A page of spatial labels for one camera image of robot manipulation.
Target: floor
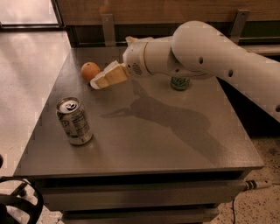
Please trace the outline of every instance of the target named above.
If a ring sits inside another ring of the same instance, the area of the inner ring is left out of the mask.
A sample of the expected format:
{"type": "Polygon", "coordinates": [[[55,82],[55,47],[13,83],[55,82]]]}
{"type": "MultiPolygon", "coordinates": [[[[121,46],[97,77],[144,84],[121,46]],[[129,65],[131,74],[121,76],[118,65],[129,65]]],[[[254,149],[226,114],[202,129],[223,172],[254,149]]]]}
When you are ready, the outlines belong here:
{"type": "MultiPolygon", "coordinates": [[[[69,52],[63,31],[0,33],[0,176],[11,176],[69,52]]],[[[236,223],[280,222],[280,136],[254,137],[265,167],[247,179],[270,180],[270,188],[240,193],[234,203],[236,223]]],[[[7,193],[10,186],[0,185],[7,193]]],[[[210,224],[233,223],[232,204],[221,204],[210,224]]],[[[59,223],[60,212],[46,208],[38,223],[59,223]]]]}

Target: silver can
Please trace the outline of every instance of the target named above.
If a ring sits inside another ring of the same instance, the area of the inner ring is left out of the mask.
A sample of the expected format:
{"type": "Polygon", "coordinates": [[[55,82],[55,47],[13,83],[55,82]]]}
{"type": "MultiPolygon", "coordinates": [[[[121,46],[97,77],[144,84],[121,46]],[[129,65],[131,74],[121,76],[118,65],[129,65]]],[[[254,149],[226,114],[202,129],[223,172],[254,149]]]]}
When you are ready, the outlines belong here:
{"type": "Polygon", "coordinates": [[[92,138],[85,108],[77,98],[68,97],[59,101],[56,115],[70,144],[84,144],[92,138]]]}

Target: orange ball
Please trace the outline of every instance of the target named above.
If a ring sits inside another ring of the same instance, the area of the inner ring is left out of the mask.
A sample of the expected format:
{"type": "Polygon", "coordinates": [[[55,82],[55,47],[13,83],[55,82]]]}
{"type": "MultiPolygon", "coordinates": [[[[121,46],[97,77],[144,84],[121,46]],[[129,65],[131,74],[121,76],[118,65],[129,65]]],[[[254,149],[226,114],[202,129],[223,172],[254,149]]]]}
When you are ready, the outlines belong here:
{"type": "Polygon", "coordinates": [[[86,82],[90,82],[100,71],[94,62],[87,62],[81,67],[80,74],[86,82]]]}

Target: wooden panel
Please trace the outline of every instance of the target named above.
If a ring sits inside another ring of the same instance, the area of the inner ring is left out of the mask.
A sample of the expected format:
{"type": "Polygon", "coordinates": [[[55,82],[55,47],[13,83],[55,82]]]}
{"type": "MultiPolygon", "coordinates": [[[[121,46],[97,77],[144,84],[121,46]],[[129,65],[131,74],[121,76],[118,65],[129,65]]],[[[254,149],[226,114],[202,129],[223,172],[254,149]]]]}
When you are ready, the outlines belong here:
{"type": "Polygon", "coordinates": [[[65,25],[101,25],[100,13],[113,13],[117,25],[231,22],[238,9],[248,21],[280,20],[279,0],[58,0],[65,25]]]}

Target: black cable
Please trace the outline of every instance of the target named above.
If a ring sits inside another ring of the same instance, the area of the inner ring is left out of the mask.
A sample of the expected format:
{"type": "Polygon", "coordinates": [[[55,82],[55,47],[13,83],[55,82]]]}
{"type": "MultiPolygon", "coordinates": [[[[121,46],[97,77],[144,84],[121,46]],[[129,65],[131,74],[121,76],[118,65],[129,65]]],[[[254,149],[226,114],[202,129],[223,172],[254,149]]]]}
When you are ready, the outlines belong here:
{"type": "Polygon", "coordinates": [[[235,198],[233,199],[233,215],[234,215],[234,220],[233,220],[233,224],[235,224],[235,198]]]}

